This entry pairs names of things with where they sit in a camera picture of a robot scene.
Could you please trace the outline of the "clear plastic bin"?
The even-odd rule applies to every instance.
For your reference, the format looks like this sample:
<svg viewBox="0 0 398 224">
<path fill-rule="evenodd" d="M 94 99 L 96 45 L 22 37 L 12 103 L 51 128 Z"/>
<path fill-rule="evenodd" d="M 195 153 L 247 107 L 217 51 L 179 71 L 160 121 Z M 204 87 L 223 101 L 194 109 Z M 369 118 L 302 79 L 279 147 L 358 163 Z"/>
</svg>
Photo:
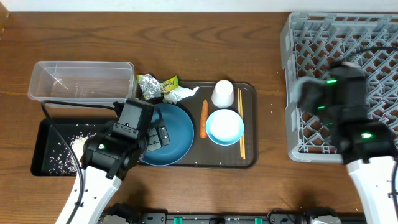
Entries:
<svg viewBox="0 0 398 224">
<path fill-rule="evenodd" d="M 27 95 L 37 101 L 113 106 L 137 96 L 137 89 L 130 62 L 39 61 Z"/>
</svg>

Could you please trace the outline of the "pale pink cup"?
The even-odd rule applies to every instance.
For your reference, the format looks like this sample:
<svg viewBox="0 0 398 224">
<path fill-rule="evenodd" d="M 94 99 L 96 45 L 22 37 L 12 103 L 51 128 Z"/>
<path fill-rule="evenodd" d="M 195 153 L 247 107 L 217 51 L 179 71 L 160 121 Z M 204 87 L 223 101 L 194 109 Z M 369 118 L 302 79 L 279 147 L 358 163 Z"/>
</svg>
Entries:
<svg viewBox="0 0 398 224">
<path fill-rule="evenodd" d="M 211 100 L 218 108 L 227 108 L 233 104 L 234 88 L 228 80 L 220 80 L 216 83 Z"/>
</svg>

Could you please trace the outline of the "orange carrot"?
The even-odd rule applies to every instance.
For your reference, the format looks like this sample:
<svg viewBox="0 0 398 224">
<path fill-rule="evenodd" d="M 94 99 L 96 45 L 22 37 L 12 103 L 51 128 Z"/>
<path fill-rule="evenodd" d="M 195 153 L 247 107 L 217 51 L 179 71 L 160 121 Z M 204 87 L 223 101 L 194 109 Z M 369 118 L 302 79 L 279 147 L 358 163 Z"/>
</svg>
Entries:
<svg viewBox="0 0 398 224">
<path fill-rule="evenodd" d="M 208 101 L 204 99 L 201 108 L 201 116 L 200 116 L 200 137 L 202 139 L 207 138 L 207 132 L 206 132 L 207 119 L 208 119 Z"/>
</svg>

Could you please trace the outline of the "crumpled foil snack wrapper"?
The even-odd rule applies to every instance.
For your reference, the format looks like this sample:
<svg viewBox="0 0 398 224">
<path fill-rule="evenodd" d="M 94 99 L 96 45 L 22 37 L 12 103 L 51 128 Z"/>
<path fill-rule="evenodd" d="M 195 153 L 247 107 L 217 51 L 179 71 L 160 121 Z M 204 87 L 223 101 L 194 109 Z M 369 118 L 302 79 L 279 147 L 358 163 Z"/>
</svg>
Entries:
<svg viewBox="0 0 398 224">
<path fill-rule="evenodd" d="M 179 87 L 179 80 L 174 76 L 164 82 L 158 81 L 151 74 L 137 75 L 137 81 L 146 100 L 161 97 Z"/>
</svg>

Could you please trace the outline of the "black plastic tray bin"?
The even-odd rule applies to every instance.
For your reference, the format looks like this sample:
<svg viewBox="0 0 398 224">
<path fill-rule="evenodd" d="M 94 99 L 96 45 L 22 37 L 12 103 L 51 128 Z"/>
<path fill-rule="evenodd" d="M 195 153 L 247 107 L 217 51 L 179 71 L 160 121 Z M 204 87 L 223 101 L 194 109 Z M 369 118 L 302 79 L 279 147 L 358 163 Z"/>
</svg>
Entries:
<svg viewBox="0 0 398 224">
<path fill-rule="evenodd" d="M 44 119 L 39 126 L 31 173 L 35 176 L 77 175 L 97 168 L 104 177 L 116 175 L 126 152 L 133 145 L 110 136 L 114 119 L 54 118 Z"/>
</svg>

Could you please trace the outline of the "light blue cup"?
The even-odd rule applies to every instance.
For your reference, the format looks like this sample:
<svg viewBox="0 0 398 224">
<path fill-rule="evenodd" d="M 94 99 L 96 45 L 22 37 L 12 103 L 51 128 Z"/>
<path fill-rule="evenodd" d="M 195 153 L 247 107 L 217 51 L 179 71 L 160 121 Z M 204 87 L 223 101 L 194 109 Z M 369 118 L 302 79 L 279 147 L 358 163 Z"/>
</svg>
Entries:
<svg viewBox="0 0 398 224">
<path fill-rule="evenodd" d="M 292 101 L 305 113 L 320 114 L 330 104 L 326 81 L 301 77 L 293 85 Z"/>
</svg>

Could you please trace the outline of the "crumpled white tissue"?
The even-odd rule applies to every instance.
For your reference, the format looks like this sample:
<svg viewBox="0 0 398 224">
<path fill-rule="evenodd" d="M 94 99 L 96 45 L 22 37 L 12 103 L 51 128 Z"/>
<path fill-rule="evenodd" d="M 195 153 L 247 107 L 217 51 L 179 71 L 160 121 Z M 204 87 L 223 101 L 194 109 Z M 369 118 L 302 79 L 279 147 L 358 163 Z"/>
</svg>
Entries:
<svg viewBox="0 0 398 224">
<path fill-rule="evenodd" d="M 176 104 L 178 101 L 193 96 L 199 89 L 199 86 L 196 86 L 194 89 L 178 87 L 169 93 L 164 94 L 163 102 Z"/>
</svg>

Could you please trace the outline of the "dark brown serving tray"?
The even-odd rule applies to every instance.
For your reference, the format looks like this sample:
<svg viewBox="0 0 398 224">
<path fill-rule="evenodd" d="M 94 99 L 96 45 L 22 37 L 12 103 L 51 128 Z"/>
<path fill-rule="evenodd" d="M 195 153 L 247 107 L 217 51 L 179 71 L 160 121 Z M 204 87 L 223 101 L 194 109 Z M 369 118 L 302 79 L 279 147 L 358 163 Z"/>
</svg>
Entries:
<svg viewBox="0 0 398 224">
<path fill-rule="evenodd" d="M 248 83 L 233 83 L 234 90 L 242 91 L 245 158 L 241 158 L 239 142 L 230 146 L 215 144 L 210 138 L 200 137 L 200 116 L 203 100 L 208 100 L 208 112 L 212 114 L 218 108 L 211 102 L 215 82 L 181 81 L 180 86 L 194 88 L 198 91 L 191 97 L 179 101 L 176 106 L 183 109 L 191 118 L 194 128 L 194 140 L 190 150 L 178 162 L 171 166 L 235 168 L 247 169 L 255 164 L 258 158 L 257 136 L 257 95 L 255 88 Z M 162 99 L 149 100 L 152 104 L 163 103 Z"/>
</svg>

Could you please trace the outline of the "pile of white rice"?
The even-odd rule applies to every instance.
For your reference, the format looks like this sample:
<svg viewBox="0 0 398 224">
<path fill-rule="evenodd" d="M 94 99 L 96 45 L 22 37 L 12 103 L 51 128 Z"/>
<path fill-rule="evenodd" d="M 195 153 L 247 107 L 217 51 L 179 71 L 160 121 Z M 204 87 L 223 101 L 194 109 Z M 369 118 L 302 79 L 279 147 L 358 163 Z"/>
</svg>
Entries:
<svg viewBox="0 0 398 224">
<path fill-rule="evenodd" d="M 58 124 L 66 142 L 78 159 L 83 155 L 85 141 L 94 136 L 99 130 L 98 124 Z M 64 142 L 59 138 L 53 126 L 49 129 L 45 154 L 42 164 L 45 175 L 71 176 L 76 175 L 77 168 L 73 156 Z"/>
</svg>

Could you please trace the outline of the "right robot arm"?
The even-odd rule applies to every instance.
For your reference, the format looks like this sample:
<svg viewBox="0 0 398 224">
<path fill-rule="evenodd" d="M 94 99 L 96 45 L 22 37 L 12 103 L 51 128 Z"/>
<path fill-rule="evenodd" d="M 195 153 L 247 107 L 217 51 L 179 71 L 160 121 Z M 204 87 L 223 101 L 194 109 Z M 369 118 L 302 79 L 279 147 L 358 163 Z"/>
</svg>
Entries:
<svg viewBox="0 0 398 224">
<path fill-rule="evenodd" d="M 330 68 L 325 116 L 368 223 L 397 223 L 397 148 L 390 129 L 368 118 L 366 79 L 348 63 Z"/>
</svg>

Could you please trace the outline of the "grey dishwasher rack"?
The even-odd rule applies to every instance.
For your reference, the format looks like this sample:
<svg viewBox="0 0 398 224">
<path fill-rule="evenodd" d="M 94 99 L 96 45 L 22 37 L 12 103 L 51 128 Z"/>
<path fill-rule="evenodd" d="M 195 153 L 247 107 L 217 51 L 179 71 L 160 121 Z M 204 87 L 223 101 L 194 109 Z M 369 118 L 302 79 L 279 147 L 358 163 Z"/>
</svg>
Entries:
<svg viewBox="0 0 398 224">
<path fill-rule="evenodd" d="M 370 52 L 370 47 L 397 47 L 397 15 L 293 12 L 280 33 L 285 72 L 287 154 L 296 162 L 340 163 L 328 142 L 328 126 L 304 113 L 293 101 L 300 77 L 330 79 L 329 64 L 343 58 L 364 72 L 368 118 L 386 124 L 397 137 L 397 51 Z"/>
</svg>

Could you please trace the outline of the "dark blue plate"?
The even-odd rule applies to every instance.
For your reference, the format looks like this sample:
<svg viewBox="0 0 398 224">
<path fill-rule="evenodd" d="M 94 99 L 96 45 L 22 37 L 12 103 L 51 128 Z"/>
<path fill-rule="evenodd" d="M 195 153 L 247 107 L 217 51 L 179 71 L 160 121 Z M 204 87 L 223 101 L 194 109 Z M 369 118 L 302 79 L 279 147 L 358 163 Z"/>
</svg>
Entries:
<svg viewBox="0 0 398 224">
<path fill-rule="evenodd" d="M 178 162 L 190 150 L 194 140 L 193 123 L 180 107 L 168 103 L 155 105 L 162 114 L 170 144 L 145 153 L 140 161 L 152 166 L 168 166 Z"/>
</svg>

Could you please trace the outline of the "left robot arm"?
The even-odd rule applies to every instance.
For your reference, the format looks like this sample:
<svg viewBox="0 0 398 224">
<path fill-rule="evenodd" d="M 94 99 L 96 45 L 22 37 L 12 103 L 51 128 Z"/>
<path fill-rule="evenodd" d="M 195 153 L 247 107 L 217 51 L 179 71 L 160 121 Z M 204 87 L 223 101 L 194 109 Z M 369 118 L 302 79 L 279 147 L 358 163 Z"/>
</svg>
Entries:
<svg viewBox="0 0 398 224">
<path fill-rule="evenodd" d="M 169 144 L 162 119 L 143 129 L 115 122 L 109 131 L 88 138 L 79 162 L 81 173 L 56 222 L 98 223 L 128 170 L 137 165 L 142 154 Z"/>
</svg>

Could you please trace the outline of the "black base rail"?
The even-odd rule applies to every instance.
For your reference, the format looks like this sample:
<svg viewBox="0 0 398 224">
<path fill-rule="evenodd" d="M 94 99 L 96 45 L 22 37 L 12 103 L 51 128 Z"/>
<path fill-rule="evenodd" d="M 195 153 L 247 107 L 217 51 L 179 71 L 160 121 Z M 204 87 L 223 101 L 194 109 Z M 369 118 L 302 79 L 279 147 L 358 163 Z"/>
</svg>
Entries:
<svg viewBox="0 0 398 224">
<path fill-rule="evenodd" d="M 342 215 L 328 207 L 317 207 L 301 212 L 273 209 L 267 214 L 238 213 L 169 213 L 166 210 L 138 211 L 125 203 L 107 208 L 100 216 L 100 224 L 288 224 L 341 223 L 365 224 L 363 214 Z"/>
</svg>

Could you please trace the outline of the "light blue saucer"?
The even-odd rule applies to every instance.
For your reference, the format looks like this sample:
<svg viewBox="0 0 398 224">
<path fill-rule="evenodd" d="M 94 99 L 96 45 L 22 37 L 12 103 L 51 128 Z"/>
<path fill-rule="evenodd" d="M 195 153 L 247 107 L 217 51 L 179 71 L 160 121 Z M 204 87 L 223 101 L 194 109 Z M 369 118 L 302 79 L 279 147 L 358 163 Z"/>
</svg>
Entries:
<svg viewBox="0 0 398 224">
<path fill-rule="evenodd" d="M 230 146 L 239 141 L 237 112 L 229 109 L 216 110 L 206 122 L 208 137 L 217 145 Z"/>
</svg>

